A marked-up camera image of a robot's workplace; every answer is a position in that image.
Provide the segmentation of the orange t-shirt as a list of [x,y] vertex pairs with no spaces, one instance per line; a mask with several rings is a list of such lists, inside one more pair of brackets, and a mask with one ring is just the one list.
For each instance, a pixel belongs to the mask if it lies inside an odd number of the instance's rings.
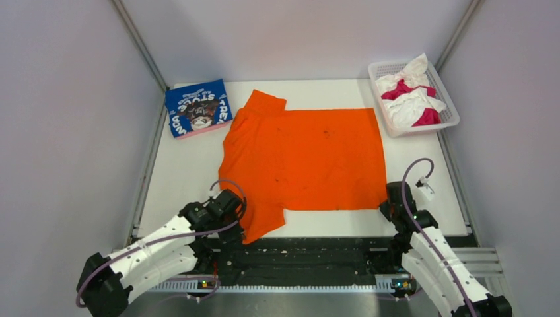
[[223,186],[243,190],[251,244],[285,224],[285,210],[376,209],[387,198],[382,137],[372,110],[288,110],[254,90],[223,142]]

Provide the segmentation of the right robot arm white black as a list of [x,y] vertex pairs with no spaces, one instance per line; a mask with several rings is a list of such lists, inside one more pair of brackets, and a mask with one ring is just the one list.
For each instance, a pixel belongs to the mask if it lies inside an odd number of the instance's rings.
[[408,272],[425,291],[441,316],[512,316],[502,295],[493,295],[467,269],[449,245],[435,218],[418,210],[405,182],[386,184],[380,212],[397,233],[388,247],[387,262],[396,272]]

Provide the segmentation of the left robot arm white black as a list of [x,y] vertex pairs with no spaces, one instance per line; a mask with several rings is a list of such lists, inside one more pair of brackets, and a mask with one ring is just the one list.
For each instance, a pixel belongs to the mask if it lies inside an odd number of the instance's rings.
[[247,199],[222,190],[204,202],[187,203],[148,236],[108,255],[85,262],[75,304],[92,316],[120,316],[140,295],[181,273],[205,273],[213,262],[207,237],[224,244],[242,238]]

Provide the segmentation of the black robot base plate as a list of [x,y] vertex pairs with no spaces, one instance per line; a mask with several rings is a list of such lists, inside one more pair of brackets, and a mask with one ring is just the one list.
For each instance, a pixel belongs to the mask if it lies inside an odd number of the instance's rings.
[[373,286],[404,274],[391,238],[263,238],[248,245],[209,238],[212,249],[182,275],[210,275],[222,286]]

